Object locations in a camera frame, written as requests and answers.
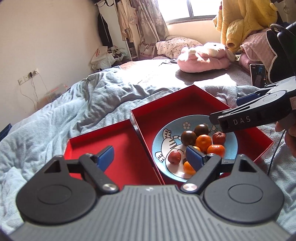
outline wall socket panel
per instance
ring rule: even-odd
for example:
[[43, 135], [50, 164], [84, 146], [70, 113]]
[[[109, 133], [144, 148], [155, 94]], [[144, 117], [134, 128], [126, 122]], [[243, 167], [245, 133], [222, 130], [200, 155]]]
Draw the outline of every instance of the wall socket panel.
[[39, 71], [38, 71], [38, 69], [34, 69], [31, 72], [25, 74], [23, 77], [19, 78], [17, 80], [19, 85], [22, 85], [23, 83], [25, 83], [25, 82], [27, 82], [28, 80], [31, 79], [30, 73], [32, 73], [32, 76], [34, 77], [34, 76], [38, 75]]

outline pink pig plush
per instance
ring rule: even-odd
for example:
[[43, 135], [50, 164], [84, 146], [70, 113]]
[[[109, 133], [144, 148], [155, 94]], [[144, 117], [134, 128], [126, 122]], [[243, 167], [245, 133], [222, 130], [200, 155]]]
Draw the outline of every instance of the pink pig plush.
[[235, 55], [220, 43], [206, 43], [190, 49], [184, 47], [177, 59], [180, 69], [187, 73], [226, 69], [230, 61], [235, 61]]

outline blue plate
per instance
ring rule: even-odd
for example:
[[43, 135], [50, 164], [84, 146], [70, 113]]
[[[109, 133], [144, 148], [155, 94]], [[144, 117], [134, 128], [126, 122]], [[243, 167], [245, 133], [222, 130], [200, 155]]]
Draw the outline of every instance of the blue plate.
[[[181, 143], [181, 134], [183, 131], [193, 131], [197, 125], [207, 124], [209, 127], [209, 136], [220, 131], [220, 126], [211, 124], [208, 115], [189, 115], [174, 120], [163, 127], [152, 144], [152, 155], [154, 162], [159, 170], [171, 179], [179, 182], [186, 182], [191, 175], [184, 173], [182, 160], [185, 158], [185, 149]], [[235, 159], [237, 156], [237, 138], [233, 132], [226, 134], [225, 159]], [[168, 155], [172, 151], [181, 153], [179, 165], [173, 165], [168, 161]]]

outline orange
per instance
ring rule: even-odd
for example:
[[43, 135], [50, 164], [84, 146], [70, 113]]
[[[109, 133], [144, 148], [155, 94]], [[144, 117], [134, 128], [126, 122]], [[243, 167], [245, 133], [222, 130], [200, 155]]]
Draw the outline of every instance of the orange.
[[187, 161], [183, 164], [183, 169], [184, 169], [184, 172], [189, 175], [194, 175], [196, 173], [196, 171], [193, 169], [193, 167]]
[[200, 135], [195, 141], [195, 146], [199, 147], [202, 152], [207, 152], [211, 144], [212, 139], [208, 135]]
[[197, 147], [197, 146], [194, 146], [194, 148], [200, 151], [200, 148], [199, 148], [199, 147]]
[[207, 154], [214, 153], [219, 155], [220, 157], [224, 157], [225, 155], [225, 147], [222, 145], [211, 145], [207, 149]]

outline gray ribbed surface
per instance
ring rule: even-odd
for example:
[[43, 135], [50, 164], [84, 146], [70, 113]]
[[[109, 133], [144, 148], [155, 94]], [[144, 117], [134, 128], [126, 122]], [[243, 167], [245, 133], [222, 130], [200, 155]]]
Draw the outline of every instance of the gray ribbed surface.
[[126, 186], [104, 196], [82, 219], [59, 227], [24, 224], [10, 235], [16, 241], [281, 241], [289, 234], [274, 222], [232, 226], [216, 219], [197, 196], [173, 185]]

